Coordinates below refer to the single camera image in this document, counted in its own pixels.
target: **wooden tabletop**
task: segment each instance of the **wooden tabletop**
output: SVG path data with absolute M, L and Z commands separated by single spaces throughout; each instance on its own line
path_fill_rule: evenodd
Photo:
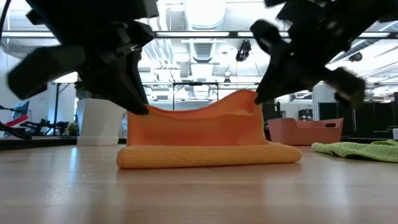
M 0 152 L 0 223 L 398 223 L 398 165 L 118 170 L 113 147 Z

